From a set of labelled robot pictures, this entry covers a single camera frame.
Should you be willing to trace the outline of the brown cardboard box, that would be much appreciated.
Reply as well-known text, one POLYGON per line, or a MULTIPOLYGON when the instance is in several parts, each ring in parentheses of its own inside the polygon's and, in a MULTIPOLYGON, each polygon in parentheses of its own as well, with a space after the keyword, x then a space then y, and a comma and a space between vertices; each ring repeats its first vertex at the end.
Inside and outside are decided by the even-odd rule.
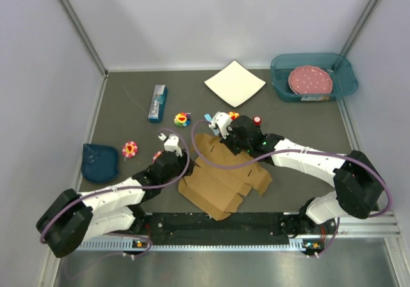
MULTIPOLYGON (((200 153, 217 165, 239 165, 252 159, 244 152, 232 154, 216 136, 198 134, 195 142, 200 153)), ((272 182, 270 173, 259 163, 226 170, 208 165, 200 157, 195 162, 193 173, 180 180, 178 191, 216 221, 235 213, 252 189, 263 195, 272 182)))

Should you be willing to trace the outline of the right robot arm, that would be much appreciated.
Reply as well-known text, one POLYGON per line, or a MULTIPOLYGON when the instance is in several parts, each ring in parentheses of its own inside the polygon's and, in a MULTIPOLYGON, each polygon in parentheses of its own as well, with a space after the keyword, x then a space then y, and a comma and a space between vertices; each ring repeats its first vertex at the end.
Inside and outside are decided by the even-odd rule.
POLYGON ((280 135, 264 134, 260 123, 245 115, 232 117, 218 112, 210 126, 218 130, 220 142, 235 155, 246 152, 254 161, 290 168, 333 187, 331 193, 308 200, 300 209, 299 226, 307 233, 334 218, 369 218, 384 191, 381 176, 361 151, 318 151, 280 135))

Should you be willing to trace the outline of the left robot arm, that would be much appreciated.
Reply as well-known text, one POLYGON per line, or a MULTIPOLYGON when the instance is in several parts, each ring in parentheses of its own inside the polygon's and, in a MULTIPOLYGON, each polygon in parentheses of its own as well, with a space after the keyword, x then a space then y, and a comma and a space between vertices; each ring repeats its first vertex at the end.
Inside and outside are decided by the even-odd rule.
POLYGON ((118 184, 89 192, 65 190, 36 223, 40 243, 63 258, 96 236, 114 231, 139 233, 145 226, 140 205, 191 175, 194 167, 189 152, 163 151, 146 169, 118 184))

